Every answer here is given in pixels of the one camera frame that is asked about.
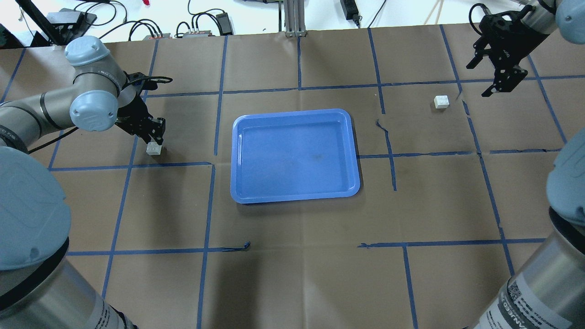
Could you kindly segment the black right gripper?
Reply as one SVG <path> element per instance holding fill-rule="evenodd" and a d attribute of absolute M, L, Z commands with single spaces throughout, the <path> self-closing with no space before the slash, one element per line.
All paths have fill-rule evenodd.
<path fill-rule="evenodd" d="M 497 92 L 512 92 L 526 77 L 520 61 L 527 55 L 525 42 L 528 29 L 521 24 L 528 12 L 489 13 L 480 21 L 480 37 L 473 44 L 474 56 L 466 69 L 474 69 L 485 58 L 495 68 L 495 78 L 482 94 L 489 97 Z"/>

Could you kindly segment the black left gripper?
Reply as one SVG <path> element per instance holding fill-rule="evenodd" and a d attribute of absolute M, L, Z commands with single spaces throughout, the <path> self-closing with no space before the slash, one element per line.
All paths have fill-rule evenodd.
<path fill-rule="evenodd" d="M 141 72 L 126 75 L 127 81 L 117 98 L 117 127 L 123 129 L 129 135 L 150 138 L 149 143 L 162 146 L 166 120 L 164 118 L 153 118 L 149 114 L 144 100 L 140 97 L 144 81 L 135 81 L 144 77 L 146 75 Z"/>

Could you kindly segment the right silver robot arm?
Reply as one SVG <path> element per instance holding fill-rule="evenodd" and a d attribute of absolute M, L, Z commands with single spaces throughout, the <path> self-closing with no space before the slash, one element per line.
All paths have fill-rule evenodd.
<path fill-rule="evenodd" d="M 474 69 L 484 58 L 495 68 L 482 96 L 511 92 L 527 76 L 520 61 L 554 31 L 573 44 L 585 41 L 582 0 L 523 0 L 520 11 L 492 13 L 484 4 Z M 499 289 L 473 329 L 582 329 L 584 327 L 585 256 L 584 131 L 560 150 L 547 178 L 553 232 Z"/>

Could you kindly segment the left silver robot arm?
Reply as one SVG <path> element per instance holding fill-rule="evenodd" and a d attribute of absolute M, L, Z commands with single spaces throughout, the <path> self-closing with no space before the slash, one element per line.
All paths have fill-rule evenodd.
<path fill-rule="evenodd" d="M 94 36 L 71 41 L 64 55 L 75 69 L 71 86 L 1 104 L 1 327 L 135 329 L 67 260 L 71 210 L 29 147 L 66 128 L 113 126 L 161 147 L 165 119 L 140 96 L 155 78 L 127 74 Z"/>

